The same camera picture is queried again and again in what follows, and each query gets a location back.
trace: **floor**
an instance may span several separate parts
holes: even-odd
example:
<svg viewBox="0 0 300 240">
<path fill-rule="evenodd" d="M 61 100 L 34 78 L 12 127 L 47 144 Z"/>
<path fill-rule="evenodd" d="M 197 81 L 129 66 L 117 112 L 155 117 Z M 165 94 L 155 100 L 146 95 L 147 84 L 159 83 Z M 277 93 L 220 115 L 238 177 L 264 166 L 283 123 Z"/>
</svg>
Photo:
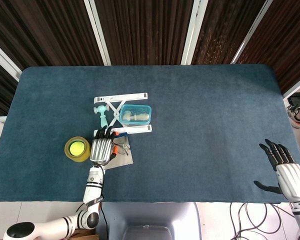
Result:
<svg viewBox="0 0 300 240">
<path fill-rule="evenodd" d="M 0 239 L 7 228 L 20 222 L 46 222 L 60 217 L 72 215 L 80 206 L 80 202 L 0 202 Z M 242 203 L 232 205 L 232 215 L 236 228 L 238 228 L 238 210 Z M 234 236 L 234 230 L 230 219 L 229 203 L 222 202 L 198 202 L 202 240 L 230 240 Z M 288 203 L 278 205 L 291 213 Z M 248 213 L 252 222 L 256 225 L 261 222 L 265 214 L 263 204 L 248 204 Z M 299 228 L 295 220 L 283 211 L 279 211 L 282 226 L 275 234 L 264 234 L 268 240 L 296 240 Z M 242 229 L 251 228 L 247 215 L 242 209 L 240 214 Z M 279 218 L 271 206 L 268 206 L 268 214 L 261 229 L 272 232 L 279 226 Z M 249 240 L 266 239 L 255 232 L 244 232 L 243 237 Z"/>
</svg>

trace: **blue tablecloth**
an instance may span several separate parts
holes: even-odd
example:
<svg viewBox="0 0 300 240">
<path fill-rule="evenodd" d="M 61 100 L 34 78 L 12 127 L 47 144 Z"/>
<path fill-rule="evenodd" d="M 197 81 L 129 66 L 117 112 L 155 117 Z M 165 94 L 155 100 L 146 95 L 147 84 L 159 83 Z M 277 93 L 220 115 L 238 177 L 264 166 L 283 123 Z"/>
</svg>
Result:
<svg viewBox="0 0 300 240">
<path fill-rule="evenodd" d="M 275 75 L 257 64 L 26 69 L 0 139 L 0 201 L 82 201 L 92 164 L 65 143 L 100 127 L 94 97 L 143 92 L 153 131 L 129 136 L 134 163 L 106 171 L 106 201 L 285 201 L 253 183 L 277 186 L 265 138 L 300 163 Z"/>
</svg>

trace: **blue plastic container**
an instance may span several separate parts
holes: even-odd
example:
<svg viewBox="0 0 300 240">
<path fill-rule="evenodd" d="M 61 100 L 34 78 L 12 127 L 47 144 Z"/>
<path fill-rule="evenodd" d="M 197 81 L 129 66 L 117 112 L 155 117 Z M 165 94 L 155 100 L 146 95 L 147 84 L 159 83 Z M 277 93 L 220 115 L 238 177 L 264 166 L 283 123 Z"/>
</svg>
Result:
<svg viewBox="0 0 300 240">
<path fill-rule="evenodd" d="M 151 107 L 125 104 L 121 108 L 119 121 L 124 125 L 148 125 L 151 121 Z"/>
</svg>

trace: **brown curtain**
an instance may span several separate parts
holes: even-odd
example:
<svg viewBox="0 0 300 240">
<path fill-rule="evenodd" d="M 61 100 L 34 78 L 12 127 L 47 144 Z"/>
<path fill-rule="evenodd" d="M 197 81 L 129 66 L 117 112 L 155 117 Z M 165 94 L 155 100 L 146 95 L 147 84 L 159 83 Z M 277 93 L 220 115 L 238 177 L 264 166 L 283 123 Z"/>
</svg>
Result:
<svg viewBox="0 0 300 240">
<path fill-rule="evenodd" d="M 273 0 L 238 63 L 272 67 L 282 93 L 300 80 L 300 0 Z"/>
<path fill-rule="evenodd" d="M 6 116 L 18 82 L 0 66 L 0 116 Z"/>
<path fill-rule="evenodd" d="M 22 70 L 103 65 L 83 0 L 0 0 L 0 47 Z"/>
<path fill-rule="evenodd" d="M 209 0 L 192 64 L 229 64 L 265 0 Z"/>
<path fill-rule="evenodd" d="M 96 0 L 112 65 L 177 65 L 192 0 Z"/>
</svg>

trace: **robotic hand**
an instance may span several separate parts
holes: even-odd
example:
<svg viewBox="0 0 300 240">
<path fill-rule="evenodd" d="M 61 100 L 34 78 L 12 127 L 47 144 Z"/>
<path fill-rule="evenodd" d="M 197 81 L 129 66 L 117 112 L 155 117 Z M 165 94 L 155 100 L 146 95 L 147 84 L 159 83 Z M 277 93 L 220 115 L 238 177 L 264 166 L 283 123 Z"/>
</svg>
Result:
<svg viewBox="0 0 300 240">
<path fill-rule="evenodd" d="M 60 240 L 71 236 L 75 229 L 94 229 L 99 223 L 99 205 L 103 200 L 104 166 L 116 157 L 118 147 L 113 145 L 115 132 L 106 126 L 99 130 L 92 142 L 90 168 L 85 187 L 83 203 L 87 211 L 82 210 L 73 216 L 62 217 L 57 220 L 32 223 L 21 222 L 8 228 L 3 240 Z"/>
<path fill-rule="evenodd" d="M 265 186 L 259 181 L 254 181 L 254 184 L 264 191 L 283 194 L 292 204 L 292 213 L 300 228 L 300 165 L 295 163 L 285 146 L 268 139 L 265 142 L 269 147 L 263 144 L 259 144 L 259 146 L 265 151 L 276 173 L 279 187 Z"/>
</svg>

